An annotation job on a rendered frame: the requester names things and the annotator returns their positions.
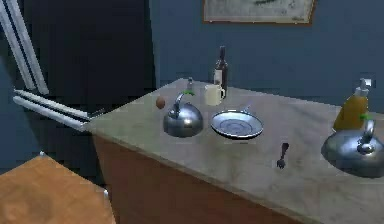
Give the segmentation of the small steel kettle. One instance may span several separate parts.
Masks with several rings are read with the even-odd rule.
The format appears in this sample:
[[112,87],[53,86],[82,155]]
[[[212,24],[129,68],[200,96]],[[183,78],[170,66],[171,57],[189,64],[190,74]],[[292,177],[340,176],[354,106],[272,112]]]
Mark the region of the small steel kettle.
[[187,90],[181,92],[163,118],[163,131],[173,137],[193,137],[204,127],[201,112],[190,102],[183,102],[184,95],[194,95],[194,93]]

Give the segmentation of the cream mug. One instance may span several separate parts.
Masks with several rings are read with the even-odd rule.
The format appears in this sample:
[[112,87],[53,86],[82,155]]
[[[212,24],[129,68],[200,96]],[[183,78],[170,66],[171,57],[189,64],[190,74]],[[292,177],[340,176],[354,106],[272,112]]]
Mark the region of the cream mug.
[[217,106],[222,102],[225,94],[225,90],[220,85],[206,85],[204,94],[205,103],[210,106]]

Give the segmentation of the steel frying pan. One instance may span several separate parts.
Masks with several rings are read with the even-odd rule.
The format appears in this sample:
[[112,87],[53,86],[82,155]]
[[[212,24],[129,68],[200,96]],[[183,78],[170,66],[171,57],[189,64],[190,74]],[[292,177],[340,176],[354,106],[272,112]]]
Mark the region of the steel frying pan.
[[249,105],[214,114],[210,126],[219,135],[235,140],[256,138],[264,130],[262,121],[250,112]]

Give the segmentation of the brown counter cabinet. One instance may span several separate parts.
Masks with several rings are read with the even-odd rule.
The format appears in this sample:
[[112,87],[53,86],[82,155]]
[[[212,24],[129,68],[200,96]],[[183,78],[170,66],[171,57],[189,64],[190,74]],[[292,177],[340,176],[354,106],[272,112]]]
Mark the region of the brown counter cabinet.
[[174,138],[155,101],[172,104],[186,85],[179,79],[87,126],[117,224],[384,224],[384,178],[348,175],[321,155],[337,107],[232,88],[218,108],[249,105],[264,125],[257,138],[225,139],[210,127]]

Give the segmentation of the dark wine bottle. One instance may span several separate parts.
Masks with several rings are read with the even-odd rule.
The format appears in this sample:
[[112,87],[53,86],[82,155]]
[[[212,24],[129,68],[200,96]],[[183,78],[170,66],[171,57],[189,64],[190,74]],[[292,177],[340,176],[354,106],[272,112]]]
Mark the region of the dark wine bottle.
[[227,90],[228,82],[228,63],[225,60],[226,48],[220,47],[219,58],[214,69],[214,83],[219,84],[224,90]]

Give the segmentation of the dark fork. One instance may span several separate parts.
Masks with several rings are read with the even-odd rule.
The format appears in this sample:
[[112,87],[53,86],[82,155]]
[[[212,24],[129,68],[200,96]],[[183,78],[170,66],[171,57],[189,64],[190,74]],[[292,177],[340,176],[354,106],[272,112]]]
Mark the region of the dark fork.
[[286,152],[289,148],[289,144],[287,142],[283,143],[282,146],[281,146],[281,155],[280,155],[280,159],[276,162],[276,166],[280,169],[283,169],[286,165],[285,163],[285,155],[286,155]]

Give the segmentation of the black fridge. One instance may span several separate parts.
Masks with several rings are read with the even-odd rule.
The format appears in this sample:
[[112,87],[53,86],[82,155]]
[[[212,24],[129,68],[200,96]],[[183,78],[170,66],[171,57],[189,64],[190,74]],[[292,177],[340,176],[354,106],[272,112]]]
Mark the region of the black fridge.
[[17,0],[49,89],[25,87],[0,25],[0,58],[37,145],[79,176],[105,181],[92,135],[13,101],[24,90],[88,113],[93,119],[155,90],[149,0]]

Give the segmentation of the yellow soap dispenser bottle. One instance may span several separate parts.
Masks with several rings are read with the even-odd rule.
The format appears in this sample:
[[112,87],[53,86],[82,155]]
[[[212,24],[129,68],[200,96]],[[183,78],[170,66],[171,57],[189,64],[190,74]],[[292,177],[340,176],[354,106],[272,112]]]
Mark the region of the yellow soap dispenser bottle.
[[342,105],[333,124],[335,132],[361,129],[368,113],[368,93],[372,81],[361,78],[359,86]]

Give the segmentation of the large steel kettle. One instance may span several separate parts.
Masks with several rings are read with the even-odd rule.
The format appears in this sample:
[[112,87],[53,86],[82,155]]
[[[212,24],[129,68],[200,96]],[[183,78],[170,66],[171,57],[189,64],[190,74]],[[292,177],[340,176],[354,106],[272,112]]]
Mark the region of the large steel kettle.
[[362,130],[334,132],[324,142],[321,154],[335,168],[363,178],[384,176],[384,143],[375,135],[375,121]]

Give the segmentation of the brown wooden table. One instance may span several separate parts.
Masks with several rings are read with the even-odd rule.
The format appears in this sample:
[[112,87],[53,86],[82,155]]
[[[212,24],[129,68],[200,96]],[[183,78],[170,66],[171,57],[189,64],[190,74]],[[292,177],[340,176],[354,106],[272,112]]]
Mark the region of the brown wooden table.
[[108,191],[48,156],[0,175],[0,224],[117,224]]

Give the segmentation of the framed wall picture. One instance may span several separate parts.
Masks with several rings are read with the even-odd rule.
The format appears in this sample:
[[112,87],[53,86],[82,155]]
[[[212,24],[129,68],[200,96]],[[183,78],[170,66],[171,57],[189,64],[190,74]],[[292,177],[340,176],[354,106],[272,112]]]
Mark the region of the framed wall picture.
[[316,0],[203,0],[207,23],[310,24]]

